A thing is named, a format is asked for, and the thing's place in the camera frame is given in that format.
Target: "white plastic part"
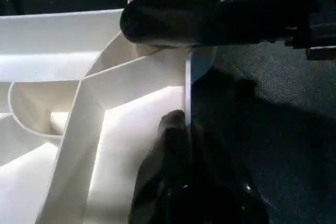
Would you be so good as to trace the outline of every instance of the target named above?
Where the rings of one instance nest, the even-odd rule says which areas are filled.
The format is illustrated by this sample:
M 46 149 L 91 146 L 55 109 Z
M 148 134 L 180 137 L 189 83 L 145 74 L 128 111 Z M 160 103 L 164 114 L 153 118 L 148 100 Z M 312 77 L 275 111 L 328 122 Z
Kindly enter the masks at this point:
M 30 137 L 23 134 L 17 140 L 29 141 Z M 0 166 L 0 223 L 35 223 L 56 154 L 57 148 L 46 143 Z
M 77 85 L 78 81 L 15 82 L 9 90 L 9 108 L 26 130 L 48 137 L 63 135 L 64 125 L 51 121 L 51 113 L 70 111 Z
M 161 50 L 83 79 L 37 223 L 127 221 L 161 117 L 184 108 L 186 56 Z
M 188 52 L 128 42 L 121 11 L 0 18 L 0 223 L 126 223 Z
M 120 10 L 0 17 L 0 81 L 79 80 L 119 29 Z

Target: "gloved hand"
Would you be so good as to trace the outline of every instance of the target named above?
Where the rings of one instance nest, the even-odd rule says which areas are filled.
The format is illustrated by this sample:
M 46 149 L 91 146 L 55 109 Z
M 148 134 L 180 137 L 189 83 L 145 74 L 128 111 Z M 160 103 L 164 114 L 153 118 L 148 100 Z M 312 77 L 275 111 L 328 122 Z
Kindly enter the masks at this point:
M 161 120 L 143 161 L 129 224 L 264 224 L 269 217 L 243 162 L 225 141 L 193 119 L 190 141 L 182 111 Z

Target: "black glove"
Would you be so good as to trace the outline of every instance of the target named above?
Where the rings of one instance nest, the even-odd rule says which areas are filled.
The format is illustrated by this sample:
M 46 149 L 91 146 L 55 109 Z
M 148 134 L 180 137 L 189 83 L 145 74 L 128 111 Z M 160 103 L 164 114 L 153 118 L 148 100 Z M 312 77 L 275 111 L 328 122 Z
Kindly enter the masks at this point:
M 264 224 L 268 214 L 243 162 L 182 111 L 163 117 L 158 141 L 139 168 L 130 224 Z

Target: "white plastic structure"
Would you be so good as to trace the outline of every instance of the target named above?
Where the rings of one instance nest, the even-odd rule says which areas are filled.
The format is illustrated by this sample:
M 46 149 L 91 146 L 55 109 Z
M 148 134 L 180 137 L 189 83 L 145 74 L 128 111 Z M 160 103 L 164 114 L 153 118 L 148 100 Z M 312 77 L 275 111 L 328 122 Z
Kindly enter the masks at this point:
M 0 17 L 0 223 L 126 223 L 185 49 L 147 55 L 122 10 Z

